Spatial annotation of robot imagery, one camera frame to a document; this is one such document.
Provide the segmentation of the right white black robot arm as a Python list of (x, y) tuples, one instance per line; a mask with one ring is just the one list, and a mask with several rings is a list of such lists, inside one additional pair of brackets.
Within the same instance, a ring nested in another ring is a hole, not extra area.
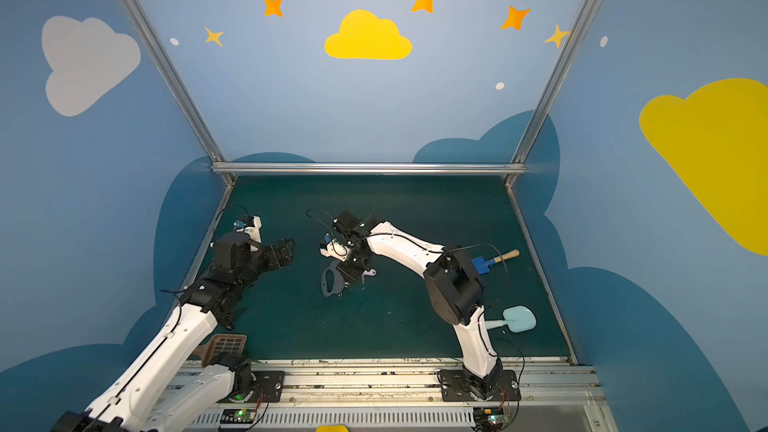
[(359, 219), (344, 211), (333, 228), (341, 237), (330, 239), (321, 253), (337, 260), (342, 276), (361, 278), (378, 255), (423, 279), (434, 311), (455, 331), (466, 386), (480, 400), (491, 398), (503, 365), (485, 326), (485, 287), (467, 253), (418, 239), (374, 215)]

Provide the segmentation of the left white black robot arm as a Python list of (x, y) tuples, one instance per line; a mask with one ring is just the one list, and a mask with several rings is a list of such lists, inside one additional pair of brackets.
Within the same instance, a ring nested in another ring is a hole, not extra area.
[(122, 375), (82, 412), (66, 412), (55, 431), (182, 431), (221, 400), (244, 401), (261, 392), (252, 362), (220, 353), (167, 400), (160, 397), (196, 347), (217, 327), (231, 327), (244, 291), (266, 273), (294, 261), (295, 242), (264, 245), (246, 231), (213, 244), (210, 272), (179, 296), (166, 324)]

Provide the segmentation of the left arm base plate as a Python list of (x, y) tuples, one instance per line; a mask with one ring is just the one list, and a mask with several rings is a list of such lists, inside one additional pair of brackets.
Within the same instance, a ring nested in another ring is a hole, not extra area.
[(279, 402), (285, 380), (284, 371), (252, 371), (249, 379), (243, 373), (235, 375), (232, 391), (221, 404), (256, 404)]

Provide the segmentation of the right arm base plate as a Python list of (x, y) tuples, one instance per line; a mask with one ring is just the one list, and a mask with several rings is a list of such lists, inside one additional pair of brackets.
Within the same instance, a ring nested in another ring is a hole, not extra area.
[(513, 370), (501, 370), (485, 379), (459, 369), (440, 369), (436, 376), (444, 402), (515, 402), (521, 399), (518, 376)]

